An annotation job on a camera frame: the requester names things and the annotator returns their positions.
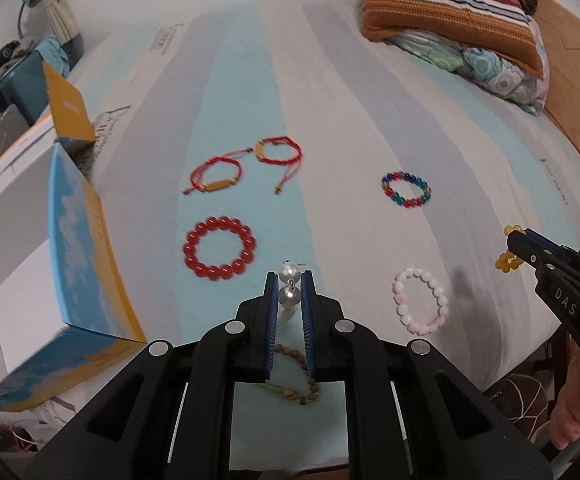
striped bed sheet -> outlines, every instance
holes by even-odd
[[[553,124],[395,46],[359,33],[339,4],[235,7],[191,23],[144,23],[101,44],[74,74],[98,135],[87,168],[99,192],[130,301],[148,339],[197,340],[262,292],[284,260],[305,262],[317,291],[379,338],[406,344],[391,293],[395,274],[429,270],[450,300],[426,336],[478,387],[519,364],[558,326],[524,265],[503,274],[507,224],[580,249],[580,156]],[[244,158],[238,185],[184,196],[189,172],[212,155],[288,135],[303,165],[280,195],[282,169]],[[271,156],[283,156],[282,151]],[[209,180],[231,176],[212,168]],[[422,208],[383,193],[388,171],[421,176]],[[196,278],[182,263],[187,231],[207,216],[249,225],[258,245],[243,275]],[[204,238],[203,261],[229,262],[238,241]],[[417,319],[430,291],[406,284]],[[303,350],[300,316],[277,341]],[[82,405],[114,370],[66,396]],[[277,356],[273,381],[301,390],[302,372]],[[231,468],[294,470],[347,461],[341,384],[301,406],[238,384]]]

curtain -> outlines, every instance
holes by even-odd
[[[50,26],[60,44],[68,43],[79,33],[78,24],[66,0],[42,0]]]

wooden headboard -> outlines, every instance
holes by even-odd
[[[545,113],[580,153],[580,19],[553,0],[539,0],[534,19],[550,61]]]

pink and white bead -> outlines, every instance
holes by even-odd
[[[435,319],[429,324],[420,324],[414,321],[412,314],[407,308],[407,295],[405,293],[404,282],[408,278],[419,278],[422,282],[427,283],[427,286],[432,289],[432,295],[438,304],[438,312]],[[446,323],[448,316],[448,297],[444,294],[444,288],[435,280],[432,273],[419,267],[406,267],[406,269],[399,272],[392,283],[392,291],[394,293],[394,301],[397,304],[397,314],[401,316],[401,322],[407,327],[407,331],[418,336],[425,336],[433,334],[439,327]]]

cardboard box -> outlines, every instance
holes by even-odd
[[[25,168],[56,142],[75,153],[94,142],[83,96],[49,64],[43,62],[50,108],[0,156],[0,193]]]
[[[0,193],[0,410],[34,407],[144,344],[98,195],[57,143]]]

